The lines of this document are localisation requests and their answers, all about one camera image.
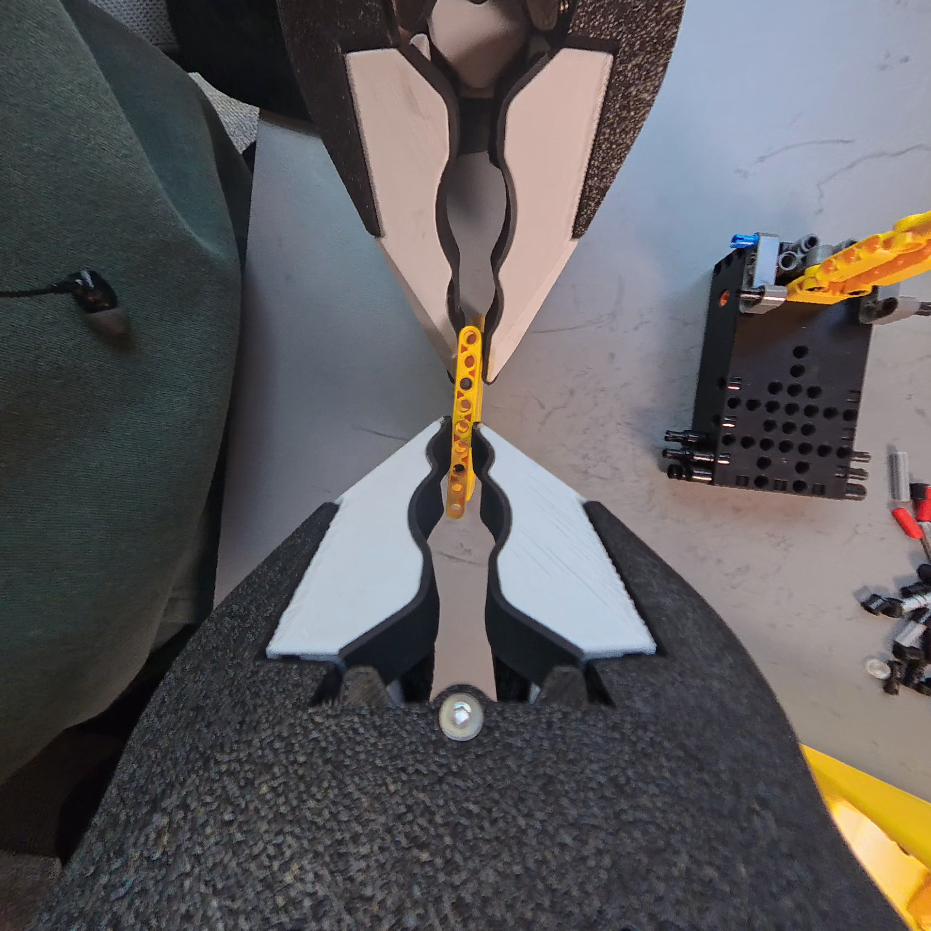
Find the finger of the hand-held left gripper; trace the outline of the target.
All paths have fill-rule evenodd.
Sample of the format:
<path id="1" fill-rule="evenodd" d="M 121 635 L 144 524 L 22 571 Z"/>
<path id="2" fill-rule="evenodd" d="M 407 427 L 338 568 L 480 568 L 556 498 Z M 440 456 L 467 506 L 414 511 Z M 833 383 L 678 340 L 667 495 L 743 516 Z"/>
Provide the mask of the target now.
<path id="1" fill-rule="evenodd" d="M 504 98 L 496 155 L 507 191 L 493 251 L 496 294 L 485 324 L 494 381 L 577 247 L 577 210 L 611 76 L 613 54 L 545 54 Z"/>
<path id="2" fill-rule="evenodd" d="M 355 115 L 377 209 L 379 248 L 440 361 L 458 343 L 458 247 L 444 177 L 458 150 L 453 87 L 417 47 L 345 57 Z"/>

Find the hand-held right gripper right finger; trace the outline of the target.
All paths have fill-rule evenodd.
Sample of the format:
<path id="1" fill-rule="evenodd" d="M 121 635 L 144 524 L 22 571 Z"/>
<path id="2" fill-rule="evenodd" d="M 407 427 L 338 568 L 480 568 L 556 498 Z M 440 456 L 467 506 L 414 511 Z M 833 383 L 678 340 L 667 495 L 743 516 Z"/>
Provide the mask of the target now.
<path id="1" fill-rule="evenodd" d="M 488 426 L 474 460 L 494 538 L 485 628 L 497 700 L 534 701 L 554 668 L 575 669 L 589 698 L 592 662 L 657 654 L 586 498 Z"/>

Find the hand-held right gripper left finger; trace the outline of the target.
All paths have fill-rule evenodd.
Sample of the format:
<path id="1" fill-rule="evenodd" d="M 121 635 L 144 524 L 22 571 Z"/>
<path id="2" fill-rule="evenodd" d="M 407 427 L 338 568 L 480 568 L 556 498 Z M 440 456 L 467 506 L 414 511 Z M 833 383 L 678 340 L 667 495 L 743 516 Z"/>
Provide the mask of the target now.
<path id="1" fill-rule="evenodd" d="M 347 671 L 369 665 L 404 701 L 433 690 L 439 592 L 428 538 L 445 513 L 450 418 L 347 489 L 266 647 Z"/>

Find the long yellow lego beam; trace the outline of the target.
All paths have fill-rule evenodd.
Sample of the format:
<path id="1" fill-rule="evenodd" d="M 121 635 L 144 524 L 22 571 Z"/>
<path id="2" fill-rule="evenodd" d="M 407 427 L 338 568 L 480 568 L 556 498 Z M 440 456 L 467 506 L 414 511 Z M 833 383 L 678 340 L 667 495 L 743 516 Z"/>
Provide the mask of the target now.
<path id="1" fill-rule="evenodd" d="M 456 375 L 453 383 L 452 415 L 452 464 L 447 487 L 447 516 L 459 519 L 467 510 L 467 464 L 472 449 L 475 418 L 475 383 L 478 380 L 482 332 L 474 326 L 464 326 L 458 337 Z"/>

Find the black lego base block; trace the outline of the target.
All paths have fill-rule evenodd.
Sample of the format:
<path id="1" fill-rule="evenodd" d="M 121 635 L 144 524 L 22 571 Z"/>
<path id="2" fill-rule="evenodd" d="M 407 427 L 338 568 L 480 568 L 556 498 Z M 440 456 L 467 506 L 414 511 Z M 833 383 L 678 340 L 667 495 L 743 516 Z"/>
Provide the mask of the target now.
<path id="1" fill-rule="evenodd" d="M 787 301 L 787 285 L 843 247 L 737 234 L 711 277 L 692 426 L 665 434 L 668 478 L 762 492 L 863 500 L 855 449 L 871 334 L 928 316 L 885 285 L 832 305 Z"/>

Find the pile of small lego parts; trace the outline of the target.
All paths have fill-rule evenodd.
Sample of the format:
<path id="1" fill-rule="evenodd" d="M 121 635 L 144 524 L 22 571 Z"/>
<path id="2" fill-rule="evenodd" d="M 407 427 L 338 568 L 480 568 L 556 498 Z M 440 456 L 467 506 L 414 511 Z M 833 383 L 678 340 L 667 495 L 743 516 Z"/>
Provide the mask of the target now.
<path id="1" fill-rule="evenodd" d="M 906 451 L 889 451 L 892 517 L 904 535 L 920 544 L 923 562 L 917 579 L 900 587 L 898 595 L 871 593 L 862 608 L 898 624 L 892 638 L 892 657 L 870 657 L 865 668 L 887 695 L 901 690 L 930 696 L 930 484 L 914 481 Z"/>

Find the grey fabric chair seat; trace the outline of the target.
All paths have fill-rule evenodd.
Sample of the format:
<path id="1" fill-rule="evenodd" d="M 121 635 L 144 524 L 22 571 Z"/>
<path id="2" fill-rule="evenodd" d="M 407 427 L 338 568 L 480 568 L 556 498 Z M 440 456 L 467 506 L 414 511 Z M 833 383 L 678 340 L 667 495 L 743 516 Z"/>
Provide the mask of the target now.
<path id="1" fill-rule="evenodd" d="M 217 111 L 231 142 L 241 155 L 257 142 L 260 109 L 235 99 L 216 88 L 200 73 L 189 74 L 198 87 L 205 92 L 214 109 Z"/>

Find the yellow panel on base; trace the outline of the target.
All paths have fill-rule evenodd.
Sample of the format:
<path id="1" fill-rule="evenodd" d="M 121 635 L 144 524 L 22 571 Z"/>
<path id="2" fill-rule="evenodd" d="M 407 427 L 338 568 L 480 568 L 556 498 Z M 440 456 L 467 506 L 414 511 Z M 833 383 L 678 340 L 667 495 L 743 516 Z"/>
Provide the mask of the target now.
<path id="1" fill-rule="evenodd" d="M 833 305 L 930 270 L 930 212 L 857 240 L 787 285 L 787 301 Z"/>

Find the black earphone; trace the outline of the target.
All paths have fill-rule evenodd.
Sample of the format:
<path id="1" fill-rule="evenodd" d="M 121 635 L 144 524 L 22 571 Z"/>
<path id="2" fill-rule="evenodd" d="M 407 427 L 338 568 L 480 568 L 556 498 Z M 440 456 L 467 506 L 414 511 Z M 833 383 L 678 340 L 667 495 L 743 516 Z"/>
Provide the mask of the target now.
<path id="1" fill-rule="evenodd" d="M 114 340 L 132 335 L 130 315 L 119 305 L 119 297 L 110 282 L 94 269 L 79 269 L 64 280 L 38 288 L 2 291 L 2 299 L 37 296 L 72 296 L 92 331 Z"/>

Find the yellow storage bin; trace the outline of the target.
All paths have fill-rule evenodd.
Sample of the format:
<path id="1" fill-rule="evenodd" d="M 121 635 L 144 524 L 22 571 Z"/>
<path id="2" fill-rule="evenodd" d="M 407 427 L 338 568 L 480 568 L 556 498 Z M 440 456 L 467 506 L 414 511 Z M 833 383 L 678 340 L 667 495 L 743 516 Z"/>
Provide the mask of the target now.
<path id="1" fill-rule="evenodd" d="M 801 745 L 846 842 L 911 929 L 930 929 L 930 802 Z"/>

